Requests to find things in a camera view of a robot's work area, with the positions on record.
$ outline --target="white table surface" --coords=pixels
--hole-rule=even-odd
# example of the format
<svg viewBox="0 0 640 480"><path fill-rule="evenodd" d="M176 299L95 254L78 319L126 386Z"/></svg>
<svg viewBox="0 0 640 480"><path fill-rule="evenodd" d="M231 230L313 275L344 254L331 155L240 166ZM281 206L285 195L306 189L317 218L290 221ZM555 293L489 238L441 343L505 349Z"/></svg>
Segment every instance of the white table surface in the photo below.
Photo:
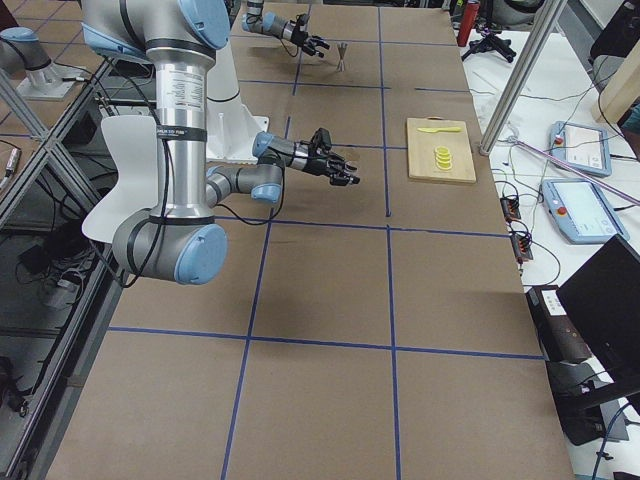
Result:
<svg viewBox="0 0 640 480"><path fill-rule="evenodd" d="M503 39L512 40L512 48L520 53L524 46L527 33L504 32ZM471 40L478 39L472 34ZM495 52L471 55L464 62L469 87L472 90L476 112L480 125L484 129L491 118L491 114L506 85L509 75L515 66L507 63ZM592 86L591 79L584 71L569 42L561 34L552 34L542 51L533 72L531 73L523 94L529 96L549 97L560 99L570 95L581 94ZM626 141L617 136L608 126L597 124L591 116L591 107L598 99L595 88L591 88L584 98L570 98L562 101L546 99L531 99L521 97L516 103L509 125L505 127L500 139L513 134L513 128L518 132L518 138L538 149L549 148L549 132L556 121L571 121L578 124L605 126L610 132L609 147L613 154L633 155ZM544 178L572 178L574 174L563 171L549 164L545 171L545 160L514 147L509 148L505 143L498 143L490 155L490 161L496 180L507 180L516 185L520 194L534 193L532 190L518 184L523 182L533 189L538 189ZM635 160L613 159L613 173L603 179L606 183L616 187L636 198L640 198L640 163ZM514 193L505 184L497 183L499 192L505 189L507 195ZM615 195L605 192L614 207L626 206L627 202ZM522 220L533 229L534 241L551 250L559 259L561 269L554 283L561 285L587 259L589 259L600 245L573 245L559 232L555 222L543 204L537 204L533 197L521 198L520 206ZM640 207L618 212L618 216L630 234L630 244L640 251ZM533 246L534 260L523 266L523 285L544 284L553 280L558 273L556 260L542 248ZM598 372L602 370L597 360L589 363ZM602 380L610 380L606 374ZM627 408L625 414L634 421L640 417L632 408ZM603 460L600 463L598 477L613 478L614 471L625 471L640 475L640 427L629 426L629 442L608 443L606 452L613 455L613 460ZM600 448L600 440L593 441L580 447L573 446L567 440L567 448L576 474L591 475L596 461L595 452Z"/></svg>

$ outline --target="tripod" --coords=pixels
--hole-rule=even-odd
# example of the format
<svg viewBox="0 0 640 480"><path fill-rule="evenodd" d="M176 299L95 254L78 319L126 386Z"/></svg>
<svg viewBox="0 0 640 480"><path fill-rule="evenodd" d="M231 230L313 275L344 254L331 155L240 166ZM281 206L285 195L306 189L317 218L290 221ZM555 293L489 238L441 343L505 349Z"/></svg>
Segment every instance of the tripod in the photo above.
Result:
<svg viewBox="0 0 640 480"><path fill-rule="evenodd" d="M484 53L491 51L498 52L505 58L507 62L513 62L513 59L516 56L516 52L514 52L509 46L511 45L511 40L503 40L491 31L492 20L493 0L487 0L485 3L485 24L482 31L480 32L480 35L482 35L482 40L469 42L469 50L467 50L467 52L462 56L463 62L469 55L473 55L474 53Z"/></svg>

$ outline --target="yellow utensil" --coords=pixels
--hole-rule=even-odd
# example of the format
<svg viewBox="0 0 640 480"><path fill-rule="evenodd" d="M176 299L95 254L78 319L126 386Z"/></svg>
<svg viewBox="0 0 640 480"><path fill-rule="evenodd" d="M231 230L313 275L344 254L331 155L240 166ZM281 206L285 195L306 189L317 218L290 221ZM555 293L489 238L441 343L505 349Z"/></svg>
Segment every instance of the yellow utensil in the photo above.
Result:
<svg viewBox="0 0 640 480"><path fill-rule="evenodd" d="M438 133L438 132L461 132L462 128L460 127L419 127L419 132L424 133Z"/></svg>

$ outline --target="metal pole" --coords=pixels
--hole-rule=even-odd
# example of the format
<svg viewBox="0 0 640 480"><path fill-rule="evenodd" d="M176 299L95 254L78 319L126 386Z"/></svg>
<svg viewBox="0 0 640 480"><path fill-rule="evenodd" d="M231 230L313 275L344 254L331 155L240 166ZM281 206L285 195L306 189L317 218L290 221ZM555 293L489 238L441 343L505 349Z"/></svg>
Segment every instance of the metal pole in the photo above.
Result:
<svg viewBox="0 0 640 480"><path fill-rule="evenodd" d="M502 97L500 97L500 101L480 141L480 153L482 155L489 155L489 152L491 152L491 149L496 144L498 135L500 135L504 124L509 118L509 115L511 115L518 96L520 92L522 92L540 52L542 52L544 48L547 37L553 30L567 1L568 0L546 0L546 2L544 2L542 10L539 12L538 18L533 24L533 29L529 34L527 43L522 49L520 59L509 77Z"/></svg>

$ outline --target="monitor stand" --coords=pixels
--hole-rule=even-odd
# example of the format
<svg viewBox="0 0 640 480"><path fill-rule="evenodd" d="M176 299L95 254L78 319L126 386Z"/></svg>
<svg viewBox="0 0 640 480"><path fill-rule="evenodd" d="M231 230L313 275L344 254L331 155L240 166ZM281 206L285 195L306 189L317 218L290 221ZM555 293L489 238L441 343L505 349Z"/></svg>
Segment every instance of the monitor stand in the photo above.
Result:
<svg viewBox="0 0 640 480"><path fill-rule="evenodd" d="M568 365L557 362L547 362L547 374L551 391L555 398L564 393L580 395L584 393L585 387L580 385L584 382L589 388L600 388L608 385L606 382L597 380L593 369L586 363L579 365ZM575 411L571 414L559 414L562 430L574 445L582 445L592 440L604 437L607 426L615 413L620 408L618 401L603 403L599 406L588 408L583 411ZM624 414L618 417L609 433L610 441L629 440L627 428L625 426Z"/></svg>

